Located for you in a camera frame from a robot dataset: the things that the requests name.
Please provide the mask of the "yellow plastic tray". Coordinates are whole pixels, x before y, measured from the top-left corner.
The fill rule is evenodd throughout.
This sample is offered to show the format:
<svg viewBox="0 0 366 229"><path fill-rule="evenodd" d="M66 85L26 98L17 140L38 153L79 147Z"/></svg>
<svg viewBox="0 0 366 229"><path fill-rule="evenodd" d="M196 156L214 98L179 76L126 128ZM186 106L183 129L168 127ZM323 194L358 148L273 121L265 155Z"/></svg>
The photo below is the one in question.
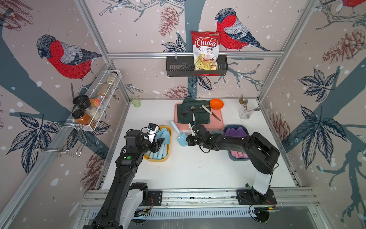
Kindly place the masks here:
<svg viewBox="0 0 366 229"><path fill-rule="evenodd" d="M172 131L168 126L159 126L156 130L153 143L157 143L158 150L156 152L148 151L144 155L144 159L150 162L165 162L170 154Z"/></svg>

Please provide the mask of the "purple shovel pink handle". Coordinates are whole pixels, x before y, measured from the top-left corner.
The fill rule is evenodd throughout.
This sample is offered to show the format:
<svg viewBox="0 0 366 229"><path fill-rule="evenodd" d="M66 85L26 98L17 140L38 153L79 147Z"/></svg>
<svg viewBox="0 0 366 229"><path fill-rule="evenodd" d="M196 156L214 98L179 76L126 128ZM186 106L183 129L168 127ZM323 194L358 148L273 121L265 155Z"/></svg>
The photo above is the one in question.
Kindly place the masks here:
<svg viewBox="0 0 366 229"><path fill-rule="evenodd" d="M228 128L225 131L225 135L230 136L230 137L245 137L245 136L248 136L247 132L242 127L239 127L237 129Z"/></svg>

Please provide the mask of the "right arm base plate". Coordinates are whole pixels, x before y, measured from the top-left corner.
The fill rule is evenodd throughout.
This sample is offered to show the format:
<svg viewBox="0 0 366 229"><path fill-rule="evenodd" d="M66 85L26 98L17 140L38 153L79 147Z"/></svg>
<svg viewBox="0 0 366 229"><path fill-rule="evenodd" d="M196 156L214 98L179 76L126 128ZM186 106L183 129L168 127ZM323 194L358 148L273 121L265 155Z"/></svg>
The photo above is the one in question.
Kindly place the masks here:
<svg viewBox="0 0 366 229"><path fill-rule="evenodd" d="M254 188L237 189L236 198L238 200L239 205L277 204L274 192L271 189L269 189L265 194L259 193Z"/></svg>

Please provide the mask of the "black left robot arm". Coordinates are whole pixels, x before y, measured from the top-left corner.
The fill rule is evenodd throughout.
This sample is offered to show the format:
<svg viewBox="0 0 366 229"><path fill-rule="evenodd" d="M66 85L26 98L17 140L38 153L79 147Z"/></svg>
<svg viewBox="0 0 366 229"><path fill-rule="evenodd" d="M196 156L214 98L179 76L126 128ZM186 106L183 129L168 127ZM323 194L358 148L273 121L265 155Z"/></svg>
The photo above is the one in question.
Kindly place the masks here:
<svg viewBox="0 0 366 229"><path fill-rule="evenodd" d="M161 149L164 139L155 140L159 126L147 133L130 129L126 132L126 145L116 159L114 179L107 197L91 225L85 229L126 229L134 213L141 204L149 201L146 183L132 183L133 178L147 152L156 153Z"/></svg>

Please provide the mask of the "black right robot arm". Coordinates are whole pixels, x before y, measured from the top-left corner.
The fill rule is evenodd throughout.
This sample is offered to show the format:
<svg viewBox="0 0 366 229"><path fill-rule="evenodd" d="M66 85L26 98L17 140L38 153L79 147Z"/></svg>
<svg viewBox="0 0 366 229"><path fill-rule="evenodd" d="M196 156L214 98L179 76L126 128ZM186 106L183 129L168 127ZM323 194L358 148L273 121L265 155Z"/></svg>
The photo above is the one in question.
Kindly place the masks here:
<svg viewBox="0 0 366 229"><path fill-rule="evenodd" d="M250 192L237 197L247 205L270 202L270 184L273 171L279 166L280 156L274 145L258 132L244 137L231 137L211 134L202 124L192 126L191 130L193 133L186 138L190 147L199 146L201 150L205 148L208 152L229 150L247 154L256 169L254 184Z"/></svg>

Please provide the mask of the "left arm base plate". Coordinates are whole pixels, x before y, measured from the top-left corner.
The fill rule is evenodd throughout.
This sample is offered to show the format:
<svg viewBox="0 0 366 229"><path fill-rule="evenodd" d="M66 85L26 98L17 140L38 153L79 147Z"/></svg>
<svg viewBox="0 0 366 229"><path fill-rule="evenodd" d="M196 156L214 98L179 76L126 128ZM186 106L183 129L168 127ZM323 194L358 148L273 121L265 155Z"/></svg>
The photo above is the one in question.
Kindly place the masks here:
<svg viewBox="0 0 366 229"><path fill-rule="evenodd" d="M131 184L129 190L137 189L143 192L143 201L140 206L161 206L163 199L162 190L151 190L147 183L136 182Z"/></svg>

